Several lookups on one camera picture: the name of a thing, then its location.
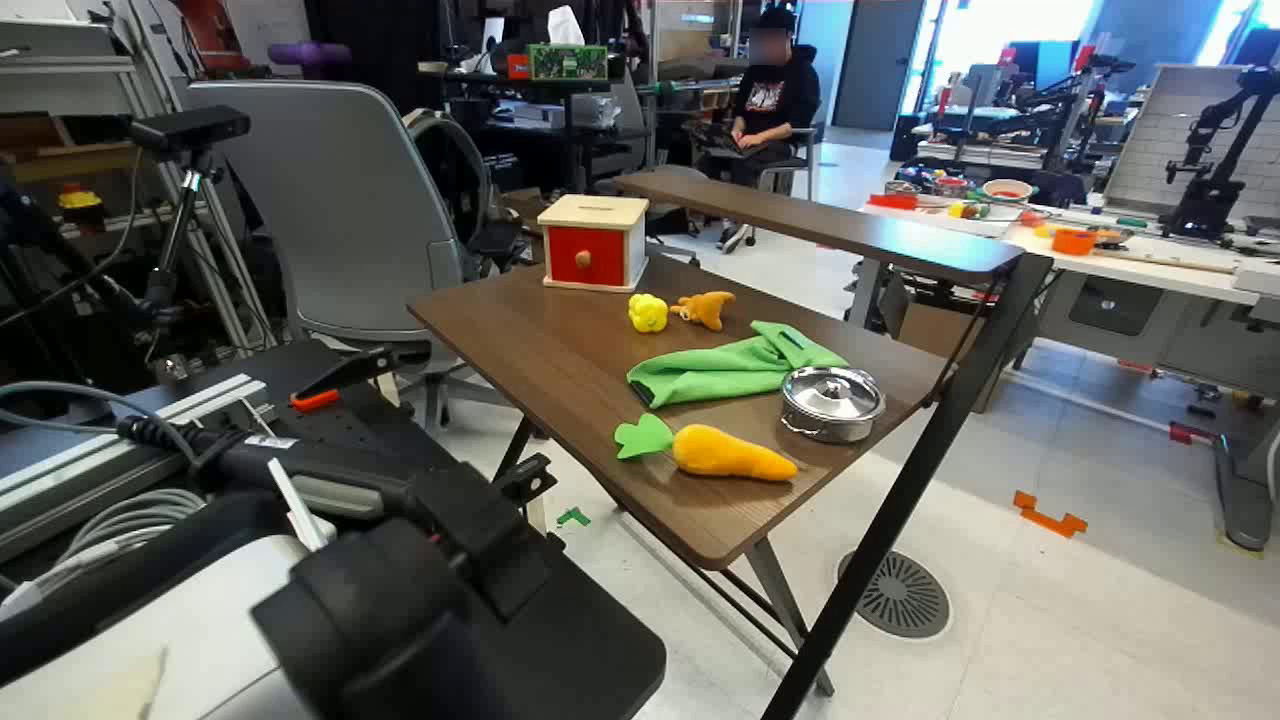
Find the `black background robot arm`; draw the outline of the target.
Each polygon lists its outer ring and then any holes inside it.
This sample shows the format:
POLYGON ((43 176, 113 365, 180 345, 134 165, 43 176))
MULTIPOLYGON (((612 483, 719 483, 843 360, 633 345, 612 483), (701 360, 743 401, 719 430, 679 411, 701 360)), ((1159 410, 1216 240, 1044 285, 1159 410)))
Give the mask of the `black background robot arm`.
POLYGON ((1188 176, 1177 210, 1159 221, 1162 237, 1220 240, 1227 232, 1227 212, 1245 193, 1237 165, 1275 97, 1280 73, 1272 63, 1247 63, 1237 75, 1237 93, 1193 120, 1183 156, 1162 165, 1162 180, 1188 176), (1205 161, 1220 127, 1237 127, 1237 137, 1220 161, 1205 161))

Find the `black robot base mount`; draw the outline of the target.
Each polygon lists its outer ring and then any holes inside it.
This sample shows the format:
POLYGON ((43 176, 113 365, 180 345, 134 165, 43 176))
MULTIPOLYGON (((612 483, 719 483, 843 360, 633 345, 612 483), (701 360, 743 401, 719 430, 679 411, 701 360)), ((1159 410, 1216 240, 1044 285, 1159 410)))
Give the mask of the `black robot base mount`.
POLYGON ((5 595, 0 720, 628 720, 665 641, 316 339, 188 384, 58 381, 5 519, 68 547, 5 595))

